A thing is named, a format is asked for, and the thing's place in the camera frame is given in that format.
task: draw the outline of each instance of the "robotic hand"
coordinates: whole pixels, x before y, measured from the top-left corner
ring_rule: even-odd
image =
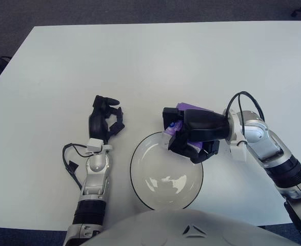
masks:
[[[240,95],[252,99],[259,114],[251,111],[230,110],[233,100]],[[248,150],[274,181],[275,187],[286,199],[284,203],[290,218],[301,233],[301,164],[290,150],[269,130],[264,122],[264,115],[256,100],[247,92],[237,93],[229,102],[224,115],[211,111],[177,108],[164,108],[164,128],[182,120],[169,142],[168,149],[183,156],[190,157],[193,163],[199,163],[218,153],[219,139],[225,139],[230,145],[232,157],[246,161]],[[187,141],[201,141],[203,148],[197,152]]]
[[[125,126],[121,108],[111,106],[118,105],[119,101],[107,97],[96,96],[93,103],[93,112],[89,117],[89,142],[86,146],[70,143],[63,148],[63,161],[66,170],[73,177],[81,190],[79,201],[74,215],[73,224],[68,228],[63,245],[80,245],[103,230],[106,203],[108,200],[109,170],[111,159],[108,154],[112,146],[108,140],[116,135]],[[117,122],[109,127],[106,119],[113,114]],[[75,146],[86,148],[87,177],[81,185],[75,176],[77,164],[72,161],[67,164],[65,150]]]

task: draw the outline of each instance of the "white bracket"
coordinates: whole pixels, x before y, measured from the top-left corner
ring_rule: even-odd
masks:
[[[247,141],[242,134],[238,115],[230,110],[228,114],[229,136],[226,138],[227,144],[230,146],[232,158],[238,161],[246,162],[247,159]]]

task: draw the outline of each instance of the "white table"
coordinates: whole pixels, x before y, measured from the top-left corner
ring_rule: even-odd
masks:
[[[0,77],[0,227],[72,223],[79,190],[62,147],[88,141],[95,95],[119,99],[126,125],[110,140],[110,226],[147,210],[129,165],[140,140],[163,129],[163,107],[186,102],[222,112],[241,90],[301,162],[301,22],[35,27]],[[85,160],[70,156],[83,180]],[[273,182],[248,157],[232,161],[222,141],[203,163],[203,187],[189,208],[255,225],[290,222]]]

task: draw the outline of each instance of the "purple object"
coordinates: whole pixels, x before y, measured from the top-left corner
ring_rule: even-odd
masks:
[[[176,105],[176,108],[178,108],[179,110],[187,110],[187,109],[199,109],[199,110],[207,110],[207,111],[211,111],[213,112],[212,110],[208,110],[208,109],[203,109],[203,108],[200,108],[200,107],[196,107],[194,105],[191,105],[191,104],[186,104],[184,102],[180,102],[179,104]]]
[[[200,108],[200,107],[196,107],[194,105],[186,104],[184,102],[181,102],[181,103],[177,104],[176,108],[178,108],[179,110],[182,110],[182,111],[187,110],[187,109],[207,110],[207,109],[203,109],[203,108]],[[167,135],[170,135],[172,137],[172,136],[175,135],[176,131],[181,130],[182,124],[183,124],[182,120],[178,120],[177,122],[172,122],[170,124],[170,126],[167,129],[165,129],[164,133],[166,133]],[[203,143],[202,142],[188,141],[187,143],[188,143],[188,145],[195,148],[197,150],[197,152],[199,152],[203,148]]]

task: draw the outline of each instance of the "gray carpet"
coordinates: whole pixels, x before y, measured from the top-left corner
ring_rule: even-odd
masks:
[[[0,56],[12,56],[34,26],[290,21],[299,0],[0,0]],[[267,230],[301,244],[292,224]],[[0,228],[0,245],[61,245],[65,232]]]

